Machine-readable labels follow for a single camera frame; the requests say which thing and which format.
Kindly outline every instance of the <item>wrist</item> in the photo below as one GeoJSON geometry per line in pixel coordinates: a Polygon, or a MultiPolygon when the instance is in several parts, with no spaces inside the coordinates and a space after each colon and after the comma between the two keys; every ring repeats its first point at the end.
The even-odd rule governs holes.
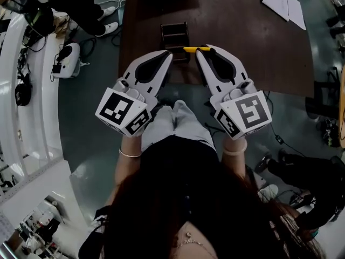
{"type": "Polygon", "coordinates": [[[121,151],[128,155],[141,154],[141,136],[138,137],[122,137],[121,151]]]}
{"type": "Polygon", "coordinates": [[[244,137],[241,137],[237,140],[232,140],[230,137],[224,138],[223,147],[229,152],[238,152],[241,151],[246,145],[246,140],[244,137]]]}

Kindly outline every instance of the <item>brown table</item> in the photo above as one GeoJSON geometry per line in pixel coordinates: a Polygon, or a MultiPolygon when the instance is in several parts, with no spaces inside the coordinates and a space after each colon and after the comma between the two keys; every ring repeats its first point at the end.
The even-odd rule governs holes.
{"type": "MultiPolygon", "coordinates": [[[[132,60],[161,48],[161,24],[186,21],[190,46],[212,44],[239,58],[257,88],[314,96],[307,31],[260,0],[126,0],[119,74],[132,60]]],[[[170,82],[201,84],[194,57],[174,65],[170,82]]]]}

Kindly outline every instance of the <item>yellow stick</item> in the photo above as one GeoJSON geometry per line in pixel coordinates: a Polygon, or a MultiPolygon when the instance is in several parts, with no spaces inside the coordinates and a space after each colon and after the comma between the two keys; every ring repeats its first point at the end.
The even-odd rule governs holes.
{"type": "Polygon", "coordinates": [[[184,47],[184,50],[187,52],[187,53],[196,53],[196,50],[197,49],[201,49],[203,51],[210,51],[211,48],[209,47],[184,47]]]}

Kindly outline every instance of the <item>yellow object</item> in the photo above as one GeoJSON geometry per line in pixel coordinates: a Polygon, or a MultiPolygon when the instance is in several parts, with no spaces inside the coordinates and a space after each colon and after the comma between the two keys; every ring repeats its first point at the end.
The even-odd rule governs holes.
{"type": "Polygon", "coordinates": [[[339,142],[345,148],[345,66],[341,72],[340,101],[339,101],[339,142]]]}
{"type": "Polygon", "coordinates": [[[184,47],[184,50],[187,52],[187,53],[196,53],[196,49],[200,49],[200,50],[203,50],[203,51],[210,51],[211,48],[209,47],[184,47]]]}

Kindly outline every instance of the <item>white sneaker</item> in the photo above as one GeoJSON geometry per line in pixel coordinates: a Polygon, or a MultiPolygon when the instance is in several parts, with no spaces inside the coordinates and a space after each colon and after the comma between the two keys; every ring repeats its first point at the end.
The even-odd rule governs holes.
{"type": "Polygon", "coordinates": [[[102,37],[102,36],[105,36],[109,33],[116,31],[116,29],[119,27],[119,24],[118,24],[118,22],[113,22],[113,23],[110,23],[108,25],[105,25],[105,27],[106,27],[106,32],[103,35],[100,35],[97,37],[102,37]]]}
{"type": "Polygon", "coordinates": [[[103,10],[103,15],[98,18],[98,21],[101,21],[103,18],[112,15],[116,11],[116,8],[114,6],[110,6],[108,9],[103,10]]]}
{"type": "Polygon", "coordinates": [[[263,203],[268,203],[270,200],[273,200],[277,194],[278,186],[275,184],[270,184],[258,192],[258,196],[263,203]]]}

